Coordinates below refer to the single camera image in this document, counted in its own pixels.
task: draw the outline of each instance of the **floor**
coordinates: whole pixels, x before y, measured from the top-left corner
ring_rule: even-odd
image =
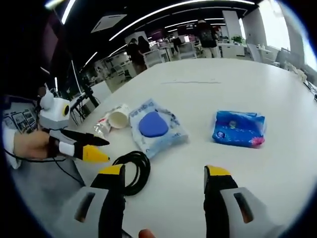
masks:
[[[250,55],[245,55],[245,56],[237,56],[236,57],[239,60],[250,60],[253,61],[253,59],[251,58]],[[177,57],[172,57],[171,61],[176,61],[178,60]],[[128,82],[129,80],[124,78],[124,75],[122,76],[117,76],[116,74],[111,75],[111,77],[109,79],[106,80],[106,83],[110,89],[110,91],[113,93],[115,92],[117,89],[119,89],[122,85],[124,85],[126,82]]]

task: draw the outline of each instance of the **white cup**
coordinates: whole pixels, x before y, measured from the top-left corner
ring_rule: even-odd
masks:
[[[109,124],[116,129],[125,128],[129,124],[130,108],[126,104],[115,108],[108,117]]]

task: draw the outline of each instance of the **blue sponge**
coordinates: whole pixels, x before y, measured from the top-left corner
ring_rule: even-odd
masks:
[[[168,132],[168,125],[157,112],[150,112],[140,120],[139,131],[145,137],[158,137]]]

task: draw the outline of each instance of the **coiled black cable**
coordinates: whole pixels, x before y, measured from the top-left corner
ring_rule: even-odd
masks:
[[[124,195],[132,196],[140,192],[148,181],[151,164],[149,158],[141,151],[132,151],[117,158],[112,165],[133,163],[137,171],[133,181],[124,188]]]

